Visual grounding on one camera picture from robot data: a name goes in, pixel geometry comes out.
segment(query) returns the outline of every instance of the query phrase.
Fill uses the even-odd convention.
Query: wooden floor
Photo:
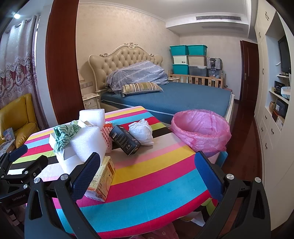
[[[232,137],[227,144],[228,157],[222,170],[242,180],[252,181],[255,177],[262,178],[261,152],[254,113],[235,103],[232,119]],[[238,199],[220,235],[230,230],[240,204],[241,199]],[[193,222],[184,222],[180,219],[173,224],[180,239],[192,239],[201,230],[201,227]]]

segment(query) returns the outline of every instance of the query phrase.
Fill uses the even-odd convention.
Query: blue mattress
[[[107,92],[101,101],[119,109],[143,106],[161,122],[170,124],[173,115],[189,109],[207,109],[225,116],[231,92],[205,85],[169,82],[161,86],[163,92],[136,94],[122,97]]]

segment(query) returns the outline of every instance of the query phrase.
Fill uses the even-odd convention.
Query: gray blanket
[[[107,77],[106,86],[118,94],[126,84],[153,82],[157,85],[168,83],[164,69],[150,61],[138,62],[112,72]]]

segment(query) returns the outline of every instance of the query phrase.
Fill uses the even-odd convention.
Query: air conditioning vent
[[[242,19],[239,16],[197,16],[196,17],[196,20],[211,20],[211,19],[242,21]]]
[[[242,27],[237,27],[237,26],[202,26],[204,29],[231,29],[231,30],[237,30],[237,31],[243,31]]]

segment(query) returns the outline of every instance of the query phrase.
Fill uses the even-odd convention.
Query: ceiling light
[[[14,14],[14,18],[19,19],[20,15],[16,13],[16,14]]]

